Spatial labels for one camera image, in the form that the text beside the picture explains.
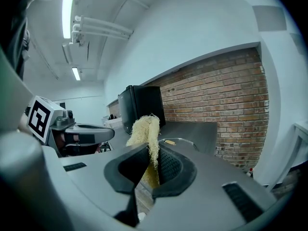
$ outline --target fluorescent light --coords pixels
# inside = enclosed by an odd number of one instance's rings
[[[80,80],[78,69],[76,67],[72,67],[72,71],[75,75],[76,80]]]
[[[63,37],[71,38],[71,13],[73,0],[62,0],[62,30]]]

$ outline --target ceiling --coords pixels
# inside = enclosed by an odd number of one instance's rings
[[[153,5],[157,0],[139,0]],[[85,16],[135,30],[147,10],[131,0],[73,0],[71,26],[75,15]],[[30,32],[30,58],[25,64],[24,81],[76,81],[66,62],[62,44],[62,0],[35,0],[27,10]],[[87,35],[88,62],[77,65],[82,81],[103,81],[114,59],[126,46],[127,41]]]

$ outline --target ceiling light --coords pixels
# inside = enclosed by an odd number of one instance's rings
[[[71,38],[71,13],[73,0],[62,0],[62,30],[63,37]]]
[[[76,80],[80,80],[78,69],[76,67],[72,67],[72,71],[75,75]]]

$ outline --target gray countertop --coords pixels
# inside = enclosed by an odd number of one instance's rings
[[[130,135],[124,129],[116,128],[115,136],[109,141],[114,150],[123,148]],[[217,138],[216,122],[166,122],[158,135],[158,140],[181,138],[191,141],[200,152],[214,155]]]

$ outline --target brick wall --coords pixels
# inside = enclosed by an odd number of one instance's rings
[[[119,101],[118,100],[114,101],[108,107],[109,107],[109,113],[110,114],[113,114],[117,118],[120,117],[120,107],[119,107]]]
[[[236,167],[256,165],[269,118],[256,49],[207,58],[147,85],[160,86],[167,121],[217,122],[216,156]]]

